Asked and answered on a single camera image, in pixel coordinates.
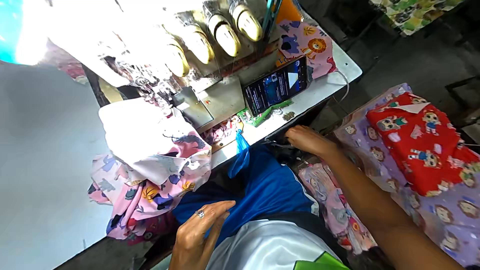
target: hand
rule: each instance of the hand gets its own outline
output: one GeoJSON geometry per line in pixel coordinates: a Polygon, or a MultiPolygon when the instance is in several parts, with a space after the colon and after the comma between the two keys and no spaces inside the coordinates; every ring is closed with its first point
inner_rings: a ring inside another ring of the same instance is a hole
{"type": "Polygon", "coordinates": [[[288,141],[296,148],[317,155],[323,159],[330,154],[339,152],[335,143],[304,125],[297,125],[290,128],[285,133],[285,137],[287,137],[288,141]]]}
{"type": "Polygon", "coordinates": [[[204,270],[212,256],[215,243],[220,235],[223,222],[230,214],[227,212],[235,205],[235,201],[221,201],[204,205],[201,219],[193,214],[177,231],[177,239],[173,246],[170,270],[204,270]]]}

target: phone screen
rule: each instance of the phone screen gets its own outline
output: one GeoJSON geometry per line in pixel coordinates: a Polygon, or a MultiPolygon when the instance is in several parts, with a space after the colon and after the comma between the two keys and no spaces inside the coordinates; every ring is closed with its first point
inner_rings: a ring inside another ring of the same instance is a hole
{"type": "Polygon", "coordinates": [[[252,116],[266,111],[307,87],[305,57],[294,60],[272,74],[265,76],[243,89],[252,116]]]}

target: leg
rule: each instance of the leg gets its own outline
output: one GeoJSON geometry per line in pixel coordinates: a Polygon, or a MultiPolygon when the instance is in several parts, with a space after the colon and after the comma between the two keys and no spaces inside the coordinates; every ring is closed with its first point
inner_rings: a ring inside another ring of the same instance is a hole
{"type": "Polygon", "coordinates": [[[246,182],[245,197],[230,210],[217,244],[260,215],[312,213],[314,203],[318,211],[318,203],[306,197],[290,168],[280,165],[265,146],[250,149],[249,166],[240,174],[246,182]]]}

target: white cord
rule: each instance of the white cord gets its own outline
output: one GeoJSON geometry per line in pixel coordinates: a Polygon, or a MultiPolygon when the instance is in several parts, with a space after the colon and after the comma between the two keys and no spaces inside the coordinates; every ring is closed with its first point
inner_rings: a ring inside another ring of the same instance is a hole
{"type": "Polygon", "coordinates": [[[345,75],[343,75],[343,73],[342,73],[341,71],[338,70],[337,72],[340,73],[340,75],[342,75],[343,79],[344,79],[345,82],[347,83],[347,91],[346,91],[345,94],[343,95],[342,99],[338,102],[338,103],[340,103],[340,102],[342,102],[342,100],[344,100],[344,99],[347,97],[348,92],[350,91],[350,83],[348,83],[347,77],[345,77],[345,75]]]}

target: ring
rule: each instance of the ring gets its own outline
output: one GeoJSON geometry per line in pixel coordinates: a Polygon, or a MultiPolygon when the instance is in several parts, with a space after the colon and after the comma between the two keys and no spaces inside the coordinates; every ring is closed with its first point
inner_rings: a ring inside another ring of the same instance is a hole
{"type": "Polygon", "coordinates": [[[203,210],[195,211],[195,214],[197,214],[197,216],[198,216],[200,219],[204,218],[204,216],[205,216],[205,213],[204,213],[203,210]]]}

